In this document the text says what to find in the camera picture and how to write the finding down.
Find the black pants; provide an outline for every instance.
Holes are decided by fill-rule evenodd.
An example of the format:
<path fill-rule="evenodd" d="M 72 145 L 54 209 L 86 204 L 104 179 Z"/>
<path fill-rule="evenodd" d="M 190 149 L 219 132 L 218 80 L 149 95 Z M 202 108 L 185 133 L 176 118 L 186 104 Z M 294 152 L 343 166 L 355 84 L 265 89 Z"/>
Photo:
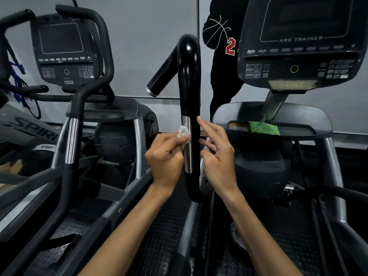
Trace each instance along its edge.
<path fill-rule="evenodd" d="M 210 105 L 211 121 L 216 110 L 239 92 L 244 82 L 238 78 L 237 56 L 215 51 L 211 70 L 211 85 L 214 97 Z"/>

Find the hand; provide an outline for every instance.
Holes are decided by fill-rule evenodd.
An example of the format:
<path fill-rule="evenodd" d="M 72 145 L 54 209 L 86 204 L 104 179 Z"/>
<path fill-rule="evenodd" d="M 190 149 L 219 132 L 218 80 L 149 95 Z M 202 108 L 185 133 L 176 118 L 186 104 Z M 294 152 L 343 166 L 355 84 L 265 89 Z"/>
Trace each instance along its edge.
<path fill-rule="evenodd" d="M 160 187 L 168 196 L 172 194 L 182 172 L 184 163 L 182 145 L 189 138 L 189 136 L 178 138 L 178 132 L 158 134 L 146 152 L 145 157 L 154 177 L 152 185 Z"/>
<path fill-rule="evenodd" d="M 200 157 L 205 163 L 207 179 L 220 198 L 227 199 L 239 191 L 235 176 L 234 148 L 223 127 L 207 122 L 200 116 L 197 121 L 203 129 L 200 134 L 209 137 L 211 141 L 200 139 L 200 143 L 215 152 L 212 154 L 207 149 L 200 152 Z"/>

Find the red number 2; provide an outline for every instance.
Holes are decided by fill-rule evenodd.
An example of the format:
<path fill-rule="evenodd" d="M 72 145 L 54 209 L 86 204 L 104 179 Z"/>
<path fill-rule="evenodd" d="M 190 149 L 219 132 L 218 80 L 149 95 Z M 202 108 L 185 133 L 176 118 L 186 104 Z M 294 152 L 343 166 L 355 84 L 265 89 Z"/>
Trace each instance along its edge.
<path fill-rule="evenodd" d="M 228 40 L 228 46 L 226 47 L 226 54 L 235 56 L 235 50 L 233 48 L 235 47 L 236 40 L 234 38 L 229 38 Z"/>

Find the green cloth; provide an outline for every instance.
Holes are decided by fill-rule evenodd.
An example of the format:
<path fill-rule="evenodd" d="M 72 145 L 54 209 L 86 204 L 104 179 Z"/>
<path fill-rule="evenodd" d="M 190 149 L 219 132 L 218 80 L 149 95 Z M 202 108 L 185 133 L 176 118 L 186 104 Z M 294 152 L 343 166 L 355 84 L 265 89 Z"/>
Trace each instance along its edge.
<path fill-rule="evenodd" d="M 260 122 L 249 122 L 249 125 L 251 126 L 251 132 L 258 134 L 280 135 L 278 127 L 265 123 L 265 118 Z"/>

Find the person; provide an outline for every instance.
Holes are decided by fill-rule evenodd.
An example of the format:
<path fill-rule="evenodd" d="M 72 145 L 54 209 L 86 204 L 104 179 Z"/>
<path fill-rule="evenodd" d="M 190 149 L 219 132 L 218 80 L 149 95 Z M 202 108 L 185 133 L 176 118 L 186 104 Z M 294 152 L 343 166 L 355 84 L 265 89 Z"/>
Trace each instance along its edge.
<path fill-rule="evenodd" d="M 214 50 L 210 120 L 221 105 L 231 102 L 244 84 L 238 78 L 238 48 L 248 3 L 249 0 L 212 0 L 203 25 L 203 42 Z"/>
<path fill-rule="evenodd" d="M 197 121 L 203 129 L 201 135 L 211 140 L 200 139 L 200 143 L 215 153 L 209 150 L 200 153 L 204 159 L 206 176 L 231 214 L 257 275 L 302 275 L 264 228 L 239 190 L 234 170 L 234 148 L 225 130 L 199 116 Z M 177 135 L 178 132 L 159 134 L 154 139 L 146 153 L 154 177 L 153 183 L 79 276 L 121 276 L 127 273 L 145 233 L 172 194 L 182 172 L 182 144 L 188 140 L 188 136 Z"/>

